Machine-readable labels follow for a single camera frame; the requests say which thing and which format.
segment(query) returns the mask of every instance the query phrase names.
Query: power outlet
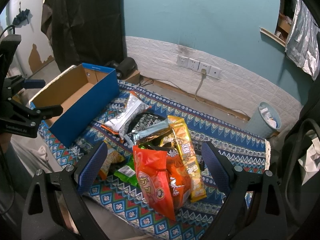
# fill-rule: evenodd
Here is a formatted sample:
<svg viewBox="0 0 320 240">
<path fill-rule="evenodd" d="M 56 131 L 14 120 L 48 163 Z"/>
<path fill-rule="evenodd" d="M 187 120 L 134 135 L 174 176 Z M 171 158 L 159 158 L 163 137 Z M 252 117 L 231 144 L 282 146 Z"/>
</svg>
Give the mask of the power outlet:
<svg viewBox="0 0 320 240">
<path fill-rule="evenodd" d="M 209 65 L 207 63 L 200 62 L 198 71 L 201 72 L 202 69 L 205 69 L 206 73 L 209 74 L 209 71 L 211 69 L 211 65 Z"/>
<path fill-rule="evenodd" d="M 187 68 L 190 68 L 194 71 L 198 71 L 198 68 L 199 68 L 199 64 L 200 64 L 200 61 L 199 60 L 195 60 L 195 59 L 192 59 L 190 58 L 188 60 L 188 66 Z"/>
<path fill-rule="evenodd" d="M 210 71 L 209 71 L 209 76 L 212 76 L 214 78 L 220 78 L 221 74 L 221 69 L 215 66 L 211 66 Z"/>
<path fill-rule="evenodd" d="M 177 65 L 180 67 L 188 67 L 188 57 L 178 55 Z"/>
</svg>

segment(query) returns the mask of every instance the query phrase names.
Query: foil sheet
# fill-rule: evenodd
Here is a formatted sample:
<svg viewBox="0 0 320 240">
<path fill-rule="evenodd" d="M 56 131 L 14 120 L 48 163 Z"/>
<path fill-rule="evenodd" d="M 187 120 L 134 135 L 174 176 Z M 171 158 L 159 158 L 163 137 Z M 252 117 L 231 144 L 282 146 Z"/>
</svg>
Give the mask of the foil sheet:
<svg viewBox="0 0 320 240">
<path fill-rule="evenodd" d="M 319 51 L 316 35 L 320 31 L 316 21 L 302 0 L 296 0 L 291 31 L 288 35 L 285 51 L 304 72 L 315 80 L 319 74 Z"/>
</svg>

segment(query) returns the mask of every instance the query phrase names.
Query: wall stain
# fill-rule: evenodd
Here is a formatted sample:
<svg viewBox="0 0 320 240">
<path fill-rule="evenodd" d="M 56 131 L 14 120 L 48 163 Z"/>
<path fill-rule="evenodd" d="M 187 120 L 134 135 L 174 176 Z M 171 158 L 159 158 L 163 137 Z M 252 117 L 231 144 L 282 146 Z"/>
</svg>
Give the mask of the wall stain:
<svg viewBox="0 0 320 240">
<path fill-rule="evenodd" d="M 32 50 L 29 56 L 29 66 L 30 69 L 33 73 L 35 73 L 36 71 L 38 71 L 40 68 L 42 68 L 43 66 L 45 66 L 46 64 L 48 64 L 49 62 L 53 61 L 53 57 L 50 55 L 47 60 L 45 60 L 44 62 L 41 61 L 39 52 L 37 51 L 37 45 L 36 44 L 32 44 Z"/>
</svg>

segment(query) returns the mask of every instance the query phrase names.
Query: blue tablecloth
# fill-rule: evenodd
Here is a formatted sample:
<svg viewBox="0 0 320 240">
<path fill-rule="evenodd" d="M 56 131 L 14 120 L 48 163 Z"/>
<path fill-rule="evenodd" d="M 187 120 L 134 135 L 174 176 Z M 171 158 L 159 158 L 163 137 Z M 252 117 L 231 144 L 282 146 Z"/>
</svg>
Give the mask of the blue tablecloth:
<svg viewBox="0 0 320 240">
<path fill-rule="evenodd" d="M 68 149 L 50 133 L 46 123 L 42 122 L 39 128 L 40 135 L 62 167 L 76 164 L 84 153 L 89 152 L 95 143 L 104 138 L 121 155 L 129 159 L 131 150 L 128 145 L 122 144 L 117 136 L 106 132 L 100 124 L 123 110 L 129 91 L 133 90 L 143 102 L 151 106 L 155 114 L 164 117 L 167 115 L 183 117 L 192 138 L 212 141 L 220 154 L 227 156 L 233 165 L 241 165 L 246 171 L 263 173 L 266 151 L 264 139 L 144 88 L 125 82 L 120 82 L 119 86 L 119 96 L 106 106 Z M 207 198 L 195 203 L 186 202 L 177 213 L 176 221 L 154 212 L 138 188 L 120 181 L 113 175 L 108 176 L 105 181 L 97 177 L 89 194 L 118 217 L 157 238 L 199 239 L 217 215 L 224 196 L 216 188 L 207 169 L 202 172 L 202 178 Z M 247 204 L 250 198 L 250 194 L 247 194 Z"/>
</svg>

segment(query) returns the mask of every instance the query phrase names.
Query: blue cardboard box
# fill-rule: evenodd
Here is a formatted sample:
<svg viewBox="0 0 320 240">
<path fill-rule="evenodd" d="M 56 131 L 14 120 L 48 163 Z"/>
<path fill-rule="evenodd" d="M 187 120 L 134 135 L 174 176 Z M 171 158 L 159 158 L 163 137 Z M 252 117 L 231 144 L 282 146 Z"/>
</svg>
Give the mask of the blue cardboard box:
<svg viewBox="0 0 320 240">
<path fill-rule="evenodd" d="M 30 105 L 62 105 L 62 115 L 45 122 L 50 132 L 69 147 L 118 94 L 116 70 L 82 63 L 68 68 L 46 85 L 30 100 Z"/>
</svg>

